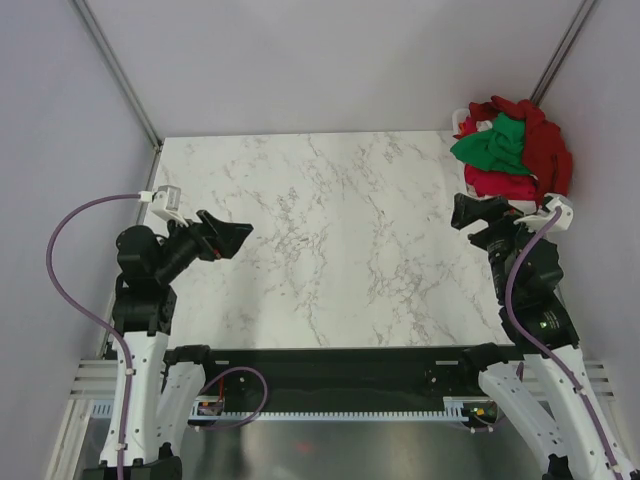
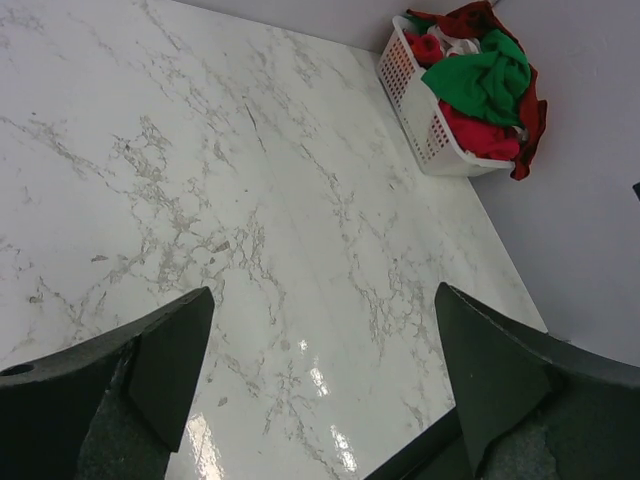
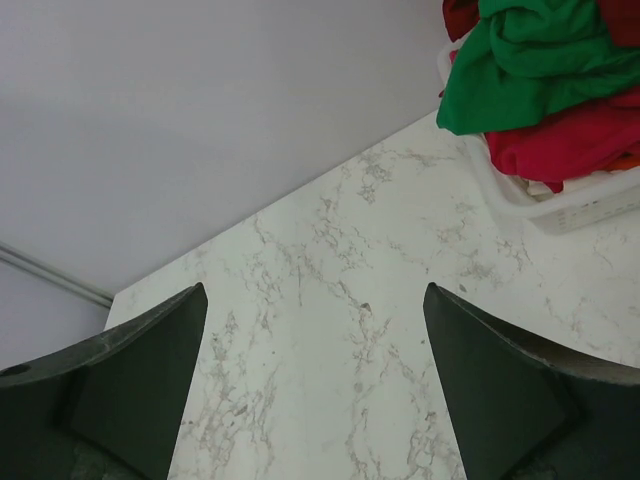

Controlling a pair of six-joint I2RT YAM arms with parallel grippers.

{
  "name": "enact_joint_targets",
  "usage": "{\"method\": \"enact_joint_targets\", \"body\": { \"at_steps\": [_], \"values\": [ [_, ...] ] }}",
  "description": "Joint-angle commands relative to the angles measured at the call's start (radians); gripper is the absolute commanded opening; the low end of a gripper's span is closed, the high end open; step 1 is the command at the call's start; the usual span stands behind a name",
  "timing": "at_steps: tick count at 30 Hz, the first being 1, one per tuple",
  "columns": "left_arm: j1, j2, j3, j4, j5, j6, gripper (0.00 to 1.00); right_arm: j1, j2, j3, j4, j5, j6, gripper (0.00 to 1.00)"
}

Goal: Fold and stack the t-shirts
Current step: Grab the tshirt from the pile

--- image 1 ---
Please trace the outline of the dark red t shirt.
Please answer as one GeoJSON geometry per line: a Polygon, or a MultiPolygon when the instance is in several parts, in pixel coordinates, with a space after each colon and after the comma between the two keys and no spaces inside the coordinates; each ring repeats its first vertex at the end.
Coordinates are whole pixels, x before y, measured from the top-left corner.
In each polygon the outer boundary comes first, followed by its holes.
{"type": "Polygon", "coordinates": [[[500,113],[525,122],[523,163],[537,181],[533,202],[539,203],[550,193],[569,194],[573,174],[573,157],[566,147],[561,129],[549,121],[544,112],[525,99],[516,103],[494,95],[485,103],[469,104],[471,117],[476,121],[492,121],[500,113]]]}

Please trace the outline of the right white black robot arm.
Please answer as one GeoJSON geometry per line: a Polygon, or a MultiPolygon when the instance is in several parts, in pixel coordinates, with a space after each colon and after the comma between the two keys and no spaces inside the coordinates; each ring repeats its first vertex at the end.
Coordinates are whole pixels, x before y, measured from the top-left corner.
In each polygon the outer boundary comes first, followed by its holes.
{"type": "Polygon", "coordinates": [[[486,252],[501,325],[546,401],[522,384],[497,345],[467,349],[458,381],[467,392],[485,393],[515,427],[545,479],[636,479],[639,469],[619,445],[588,377],[580,339],[556,295],[564,273],[556,244],[547,238],[567,230],[571,202],[549,194],[530,214],[503,197],[454,197],[451,225],[486,227],[469,242],[486,252]]]}

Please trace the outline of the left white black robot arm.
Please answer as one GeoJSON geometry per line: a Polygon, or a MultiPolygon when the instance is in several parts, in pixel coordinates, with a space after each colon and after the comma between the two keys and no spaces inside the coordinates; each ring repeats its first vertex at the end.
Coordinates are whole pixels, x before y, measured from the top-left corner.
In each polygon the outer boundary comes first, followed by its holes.
{"type": "Polygon", "coordinates": [[[200,210],[167,223],[168,234],[136,225],[116,239],[114,320],[117,376],[109,433],[85,479],[179,479],[180,447],[194,402],[219,382],[205,345],[168,347],[177,295],[172,282],[192,262],[233,258],[253,231],[200,210]]]}

